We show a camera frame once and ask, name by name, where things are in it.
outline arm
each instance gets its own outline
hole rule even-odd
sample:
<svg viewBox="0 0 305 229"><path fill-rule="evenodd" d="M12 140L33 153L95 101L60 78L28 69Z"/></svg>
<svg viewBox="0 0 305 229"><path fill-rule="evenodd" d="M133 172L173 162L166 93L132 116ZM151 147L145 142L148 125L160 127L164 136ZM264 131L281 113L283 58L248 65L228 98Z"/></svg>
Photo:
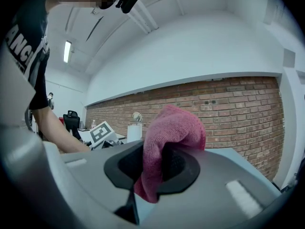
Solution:
<svg viewBox="0 0 305 229"><path fill-rule="evenodd" d="M32 112L39 129L60 150L66 153L87 152L90 150L89 147L81 143L66 130L48 106L33 110Z"/></svg>

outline red object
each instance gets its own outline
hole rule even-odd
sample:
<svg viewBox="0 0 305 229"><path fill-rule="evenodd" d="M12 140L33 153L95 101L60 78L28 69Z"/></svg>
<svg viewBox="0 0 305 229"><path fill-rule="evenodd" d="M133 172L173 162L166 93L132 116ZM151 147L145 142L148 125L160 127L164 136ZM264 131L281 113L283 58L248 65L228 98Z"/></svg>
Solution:
<svg viewBox="0 0 305 229"><path fill-rule="evenodd" d="M61 123L63 124L63 117L58 117Z"/></svg>
<svg viewBox="0 0 305 229"><path fill-rule="evenodd" d="M205 148L205 128L194 114L174 105L165 106L149 125L143 147L143 172L134 191L150 203L157 203L162 183L162 149L166 143L187 148Z"/></svg>

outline fluorescent light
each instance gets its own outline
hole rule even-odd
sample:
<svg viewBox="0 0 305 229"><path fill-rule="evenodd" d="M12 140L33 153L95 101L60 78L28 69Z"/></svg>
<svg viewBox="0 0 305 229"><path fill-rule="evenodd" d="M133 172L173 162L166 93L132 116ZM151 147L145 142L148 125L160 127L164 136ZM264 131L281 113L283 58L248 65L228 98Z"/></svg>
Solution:
<svg viewBox="0 0 305 229"><path fill-rule="evenodd" d="M66 44L65 44L65 52L64 52L64 54L63 54L63 61L64 61L65 63L67 63L68 60L69 60L70 47L71 47L71 42L66 41Z"/></svg>

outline desk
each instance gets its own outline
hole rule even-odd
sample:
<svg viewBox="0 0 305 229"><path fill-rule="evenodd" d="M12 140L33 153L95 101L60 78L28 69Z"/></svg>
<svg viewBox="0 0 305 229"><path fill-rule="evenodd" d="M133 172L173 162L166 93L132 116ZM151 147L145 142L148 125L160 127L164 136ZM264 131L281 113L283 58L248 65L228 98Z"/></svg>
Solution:
<svg viewBox="0 0 305 229"><path fill-rule="evenodd" d="M90 142L90 134L89 134L89 131L84 131L84 132L82 132L82 131L78 130L78 133L80 134L81 139L83 140L83 142L85 142L85 143ZM121 134L117 134L117 133L116 133L115 135L116 135L116 137L117 137L119 140L123 140L123 139L126 138L124 135L121 135Z"/></svg>

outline office chair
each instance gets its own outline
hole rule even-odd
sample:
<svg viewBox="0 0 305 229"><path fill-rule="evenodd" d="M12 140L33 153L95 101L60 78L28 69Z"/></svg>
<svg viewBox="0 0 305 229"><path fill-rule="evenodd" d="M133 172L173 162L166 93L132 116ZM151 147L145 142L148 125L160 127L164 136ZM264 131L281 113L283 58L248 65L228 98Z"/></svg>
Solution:
<svg viewBox="0 0 305 229"><path fill-rule="evenodd" d="M70 116L78 116L77 115L77 112L75 112L75 111L73 111L73 110L68 110L68 115L70 115Z"/></svg>
<svg viewBox="0 0 305 229"><path fill-rule="evenodd" d="M78 116L72 116L67 114L63 115L63 121L65 123L67 131L70 132L70 130L72 130L72 135L78 140L80 140L81 138L80 134L77 131L80 126L80 120L81 119Z"/></svg>

